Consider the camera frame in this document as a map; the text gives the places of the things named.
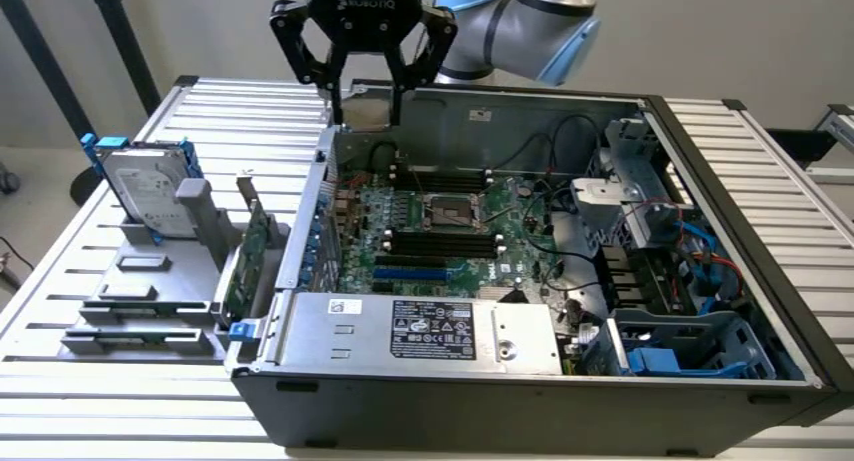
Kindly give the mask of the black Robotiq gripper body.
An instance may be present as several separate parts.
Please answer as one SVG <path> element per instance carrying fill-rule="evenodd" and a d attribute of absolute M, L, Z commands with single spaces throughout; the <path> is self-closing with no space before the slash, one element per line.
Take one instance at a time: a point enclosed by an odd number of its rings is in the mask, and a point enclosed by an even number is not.
<path fill-rule="evenodd" d="M 422 19 L 422 0 L 308 0 L 308 17 L 331 47 L 382 53 L 398 47 Z"/>

